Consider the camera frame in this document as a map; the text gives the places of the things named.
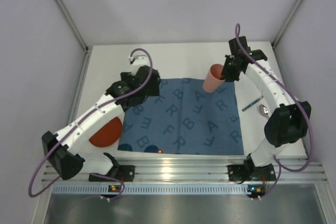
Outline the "red plastic plate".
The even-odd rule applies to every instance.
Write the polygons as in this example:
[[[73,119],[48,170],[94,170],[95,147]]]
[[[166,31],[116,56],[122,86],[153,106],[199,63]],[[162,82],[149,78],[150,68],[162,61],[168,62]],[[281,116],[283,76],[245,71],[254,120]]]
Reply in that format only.
[[[116,117],[98,130],[89,142],[95,147],[108,147],[113,145],[122,134],[122,122]]]

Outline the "pink plastic cup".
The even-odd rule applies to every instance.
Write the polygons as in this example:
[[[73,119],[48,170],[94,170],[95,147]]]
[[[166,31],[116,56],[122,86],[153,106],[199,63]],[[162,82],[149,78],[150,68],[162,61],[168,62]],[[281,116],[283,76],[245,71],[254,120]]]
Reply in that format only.
[[[210,67],[202,86],[205,92],[213,93],[220,85],[225,82],[225,79],[223,79],[221,76],[223,67],[224,66],[221,64],[213,64]]]

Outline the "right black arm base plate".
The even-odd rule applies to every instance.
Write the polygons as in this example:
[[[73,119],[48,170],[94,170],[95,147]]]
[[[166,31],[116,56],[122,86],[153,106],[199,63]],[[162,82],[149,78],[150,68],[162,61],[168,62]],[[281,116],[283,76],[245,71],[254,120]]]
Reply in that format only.
[[[242,184],[243,182],[275,181],[276,175],[272,164],[263,167],[247,168],[244,165],[228,165],[230,182]]]

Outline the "left aluminium frame post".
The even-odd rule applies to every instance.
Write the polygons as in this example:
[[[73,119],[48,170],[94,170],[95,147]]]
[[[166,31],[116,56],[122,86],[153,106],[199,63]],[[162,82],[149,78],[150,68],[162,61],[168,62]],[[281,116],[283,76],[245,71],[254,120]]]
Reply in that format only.
[[[63,0],[54,0],[57,7],[59,8],[62,16],[64,17],[67,25],[69,26],[70,30],[72,31],[73,35],[75,36],[77,42],[79,43],[80,47],[83,49],[83,51],[88,50],[88,46],[85,43],[83,37],[81,36],[74,20],[72,19],[71,14],[68,11],[68,8],[64,4]]]

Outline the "right aluminium frame post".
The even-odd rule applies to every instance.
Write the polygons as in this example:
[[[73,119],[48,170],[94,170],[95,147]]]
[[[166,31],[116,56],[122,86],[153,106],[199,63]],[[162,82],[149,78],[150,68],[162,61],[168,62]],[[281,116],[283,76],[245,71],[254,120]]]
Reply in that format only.
[[[274,40],[271,42],[272,48],[275,49],[278,44],[280,43],[282,37],[284,36],[285,32],[289,28],[291,22],[294,20],[295,15],[299,11],[301,5],[305,0],[295,0],[293,5],[291,6],[286,18],[282,22],[279,30],[277,31]]]

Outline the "aluminium frame post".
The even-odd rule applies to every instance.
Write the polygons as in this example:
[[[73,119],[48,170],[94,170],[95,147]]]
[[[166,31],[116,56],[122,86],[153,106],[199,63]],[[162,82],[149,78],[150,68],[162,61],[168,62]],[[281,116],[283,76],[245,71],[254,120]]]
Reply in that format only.
[[[299,11],[301,5],[305,0],[295,0],[293,5],[291,6],[286,18],[282,22],[279,30],[277,31],[274,40],[271,42],[272,48],[275,49],[278,44],[280,43],[282,37],[284,36],[285,32],[289,28],[291,22],[294,20],[295,15]]]
[[[71,14],[68,11],[68,8],[64,4],[63,0],[54,0],[57,7],[59,8],[62,16],[64,17],[67,25],[69,26],[70,30],[72,31],[73,35],[75,36],[77,42],[79,43],[80,47],[83,49],[83,51],[88,50],[88,46],[85,43],[83,37],[81,36],[74,20],[72,19]]]

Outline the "silver metal spoon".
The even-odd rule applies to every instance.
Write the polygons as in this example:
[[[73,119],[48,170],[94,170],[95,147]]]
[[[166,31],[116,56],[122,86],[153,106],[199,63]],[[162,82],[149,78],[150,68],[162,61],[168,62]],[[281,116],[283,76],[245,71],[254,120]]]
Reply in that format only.
[[[259,106],[259,112],[263,117],[269,118],[269,111],[263,104]]]

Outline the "blue letter-print cloth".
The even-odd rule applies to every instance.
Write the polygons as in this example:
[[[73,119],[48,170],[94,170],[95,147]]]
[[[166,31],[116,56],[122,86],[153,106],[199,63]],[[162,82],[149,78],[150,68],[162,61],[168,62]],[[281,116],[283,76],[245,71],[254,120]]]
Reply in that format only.
[[[213,93],[200,79],[163,79],[160,94],[126,111],[118,150],[189,155],[243,155],[235,85]]]

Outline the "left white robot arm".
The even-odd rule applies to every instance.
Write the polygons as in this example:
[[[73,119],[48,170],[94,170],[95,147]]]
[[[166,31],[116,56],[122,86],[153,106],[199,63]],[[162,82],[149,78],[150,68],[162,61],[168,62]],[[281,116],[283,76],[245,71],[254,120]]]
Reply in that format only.
[[[159,72],[140,66],[136,73],[123,72],[101,98],[67,127],[42,136],[45,156],[63,180],[77,174],[115,176],[119,163],[109,153],[85,153],[82,146],[111,120],[160,94]]]

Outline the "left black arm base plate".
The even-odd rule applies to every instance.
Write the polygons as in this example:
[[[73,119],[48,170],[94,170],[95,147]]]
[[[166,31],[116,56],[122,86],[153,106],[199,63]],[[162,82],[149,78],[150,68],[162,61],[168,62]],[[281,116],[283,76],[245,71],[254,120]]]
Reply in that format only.
[[[119,167],[113,167],[105,176],[113,177],[122,182],[132,182],[135,175],[135,166],[133,165],[120,165]],[[101,178],[93,175],[89,175],[90,182],[110,182],[110,179]]]

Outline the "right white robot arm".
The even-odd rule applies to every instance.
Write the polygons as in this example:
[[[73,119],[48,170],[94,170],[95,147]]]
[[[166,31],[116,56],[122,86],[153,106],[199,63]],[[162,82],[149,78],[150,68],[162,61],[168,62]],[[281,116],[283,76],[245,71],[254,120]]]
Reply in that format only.
[[[230,166],[229,179],[242,181],[275,180],[272,159],[285,148],[306,136],[310,118],[309,102],[294,100],[274,74],[267,56],[260,49],[251,50],[246,37],[231,39],[230,55],[225,57],[221,78],[239,81],[241,74],[248,77],[268,105],[269,118],[264,126],[264,140],[240,166]]]

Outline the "aluminium mounting rail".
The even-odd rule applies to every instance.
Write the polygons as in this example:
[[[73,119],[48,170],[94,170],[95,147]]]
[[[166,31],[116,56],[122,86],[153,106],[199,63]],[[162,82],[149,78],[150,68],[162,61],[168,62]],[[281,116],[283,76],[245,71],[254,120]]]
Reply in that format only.
[[[225,157],[126,157],[117,158],[121,165],[135,166],[135,182],[229,182],[228,165],[243,163],[242,158]],[[304,164],[300,159],[285,159],[281,161],[290,168],[300,168]],[[56,171],[47,165],[42,182],[50,182],[57,177]],[[312,162],[303,172],[292,173],[282,169],[281,183],[326,182],[327,176],[319,162]]]

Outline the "green-handled fork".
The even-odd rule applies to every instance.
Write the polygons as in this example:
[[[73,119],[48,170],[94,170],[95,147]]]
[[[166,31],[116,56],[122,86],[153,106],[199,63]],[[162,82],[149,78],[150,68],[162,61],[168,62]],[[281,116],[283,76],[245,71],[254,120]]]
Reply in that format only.
[[[248,104],[247,106],[245,106],[242,111],[245,112],[246,110],[248,110],[249,108],[251,108],[252,106],[254,106],[255,104],[257,104],[259,101],[261,101],[263,99],[263,96],[260,96],[259,98],[257,98],[256,100],[252,101],[250,104]]]

